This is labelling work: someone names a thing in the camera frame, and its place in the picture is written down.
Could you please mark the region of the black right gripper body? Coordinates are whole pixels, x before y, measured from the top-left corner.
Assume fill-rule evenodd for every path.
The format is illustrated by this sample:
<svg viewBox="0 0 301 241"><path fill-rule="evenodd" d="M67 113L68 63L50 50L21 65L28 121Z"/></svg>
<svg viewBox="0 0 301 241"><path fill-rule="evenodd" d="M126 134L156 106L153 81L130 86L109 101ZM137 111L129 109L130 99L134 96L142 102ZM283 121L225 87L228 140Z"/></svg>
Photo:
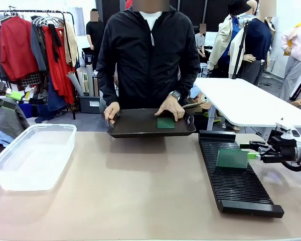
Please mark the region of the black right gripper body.
<svg viewBox="0 0 301 241"><path fill-rule="evenodd" d="M267 143L270 145L271 153L281 157L281 161L293 161L297 147L295 139L283 139L281 136L269 137Z"/></svg>

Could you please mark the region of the person right hand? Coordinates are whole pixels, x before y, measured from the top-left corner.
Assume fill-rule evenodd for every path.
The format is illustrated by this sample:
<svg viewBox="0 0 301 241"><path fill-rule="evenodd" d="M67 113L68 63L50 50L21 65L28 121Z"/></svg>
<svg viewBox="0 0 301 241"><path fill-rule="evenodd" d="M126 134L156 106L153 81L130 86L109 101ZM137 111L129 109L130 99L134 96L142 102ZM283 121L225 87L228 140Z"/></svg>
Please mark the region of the person right hand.
<svg viewBox="0 0 301 241"><path fill-rule="evenodd" d="M120 111L120 105L118 102L112 102L104 111L105 120L110 124L115 123L115 115Z"/></svg>

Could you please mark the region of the person left hand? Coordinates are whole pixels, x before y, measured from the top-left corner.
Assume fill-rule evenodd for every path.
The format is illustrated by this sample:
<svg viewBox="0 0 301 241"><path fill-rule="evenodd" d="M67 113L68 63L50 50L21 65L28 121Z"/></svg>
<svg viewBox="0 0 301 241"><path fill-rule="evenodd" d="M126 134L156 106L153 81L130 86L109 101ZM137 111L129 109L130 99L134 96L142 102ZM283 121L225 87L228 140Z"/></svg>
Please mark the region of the person left hand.
<svg viewBox="0 0 301 241"><path fill-rule="evenodd" d="M165 110L173 114L176 122L179 119L182 119L185 114L185 110L180 106L178 100L172 94L168 95L168 97L160 106L159 110L155 113L155 116L159 116Z"/></svg>

